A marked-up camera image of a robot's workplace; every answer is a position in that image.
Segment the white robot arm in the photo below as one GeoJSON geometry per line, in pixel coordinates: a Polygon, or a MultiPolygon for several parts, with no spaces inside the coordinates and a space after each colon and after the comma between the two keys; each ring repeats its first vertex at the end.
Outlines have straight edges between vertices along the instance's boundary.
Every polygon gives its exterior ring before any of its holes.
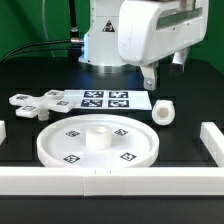
{"type": "Polygon", "coordinates": [[[184,67],[207,30],[209,0],[90,0],[90,28],[80,62],[101,73],[138,67],[155,90],[158,62],[184,67]]]}

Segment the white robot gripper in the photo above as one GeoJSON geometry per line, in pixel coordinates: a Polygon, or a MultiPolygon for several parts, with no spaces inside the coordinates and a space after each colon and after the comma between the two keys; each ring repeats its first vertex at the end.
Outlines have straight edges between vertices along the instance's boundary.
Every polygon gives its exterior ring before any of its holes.
{"type": "Polygon", "coordinates": [[[157,83],[156,66],[148,64],[174,53],[170,73],[182,75],[187,47],[205,36],[209,0],[196,0],[192,8],[184,11],[180,7],[180,0],[125,0],[121,5],[118,52],[124,62],[141,66],[147,90],[155,90],[157,83]]]}

